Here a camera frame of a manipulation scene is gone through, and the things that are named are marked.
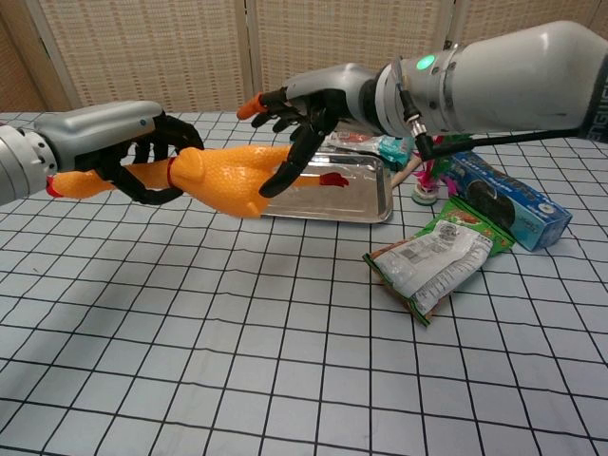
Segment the grid tablecloth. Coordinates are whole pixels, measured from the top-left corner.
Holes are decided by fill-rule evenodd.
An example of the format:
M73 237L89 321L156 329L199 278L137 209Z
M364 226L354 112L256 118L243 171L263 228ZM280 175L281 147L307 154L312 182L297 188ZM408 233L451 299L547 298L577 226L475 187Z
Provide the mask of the grid tablecloth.
M208 148L288 141L180 116ZM412 180L378 225L118 192L0 207L0 454L608 454L608 147L477 152L574 218L490 259L427 329L361 259L441 210Z

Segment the stainless steel tray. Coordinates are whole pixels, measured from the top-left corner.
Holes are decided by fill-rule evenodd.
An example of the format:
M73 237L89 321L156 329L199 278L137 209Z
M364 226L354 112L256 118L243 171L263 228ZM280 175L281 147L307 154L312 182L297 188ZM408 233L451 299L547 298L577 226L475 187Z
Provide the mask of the stainless steel tray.
M390 216L390 172L382 160L349 151L321 150L302 175L331 172L348 179L349 186L290 187L272 200L264 215L359 223L378 223Z

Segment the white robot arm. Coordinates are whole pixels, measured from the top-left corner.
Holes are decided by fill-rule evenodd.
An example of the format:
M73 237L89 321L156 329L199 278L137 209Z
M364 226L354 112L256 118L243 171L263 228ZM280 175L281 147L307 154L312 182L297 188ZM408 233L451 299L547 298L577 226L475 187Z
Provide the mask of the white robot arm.
M559 21L414 59L378 73L347 64L297 75L258 94L238 113L258 127L299 124L288 160L260 189L285 190L325 135L343 127L372 135L412 136L423 160L475 145L580 137L608 142L608 42ZM433 146L430 135L524 132Z
M154 102L115 102L64 113L46 113L33 130L0 126L0 205L45 189L57 172L94 169L133 200L162 204L179 195L176 188L146 189L121 160L135 144L134 162L167 158L169 146L203 148L189 123L167 116Z

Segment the snack bag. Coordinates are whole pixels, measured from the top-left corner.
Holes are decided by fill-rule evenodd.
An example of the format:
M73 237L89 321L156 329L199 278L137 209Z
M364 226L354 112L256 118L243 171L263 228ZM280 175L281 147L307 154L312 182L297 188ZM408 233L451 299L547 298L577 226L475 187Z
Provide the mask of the snack bag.
M513 242L507 232L452 197L441 214L412 238L363 259L427 326L443 297Z

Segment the orange rubber chicken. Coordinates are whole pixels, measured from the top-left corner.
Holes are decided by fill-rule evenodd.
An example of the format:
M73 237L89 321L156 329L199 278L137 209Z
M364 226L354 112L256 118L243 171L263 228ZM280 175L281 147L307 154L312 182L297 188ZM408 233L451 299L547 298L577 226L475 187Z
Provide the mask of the orange rubber chicken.
M290 146L243 145L228 149L183 149L168 160L130 164L126 168L147 188L177 187L226 215L258 218L270 200L259 187L286 160ZM336 185L349 182L339 173L300 176L295 186ZM47 192L55 198L85 199L112 190L112 183L95 171L73 171L49 178Z

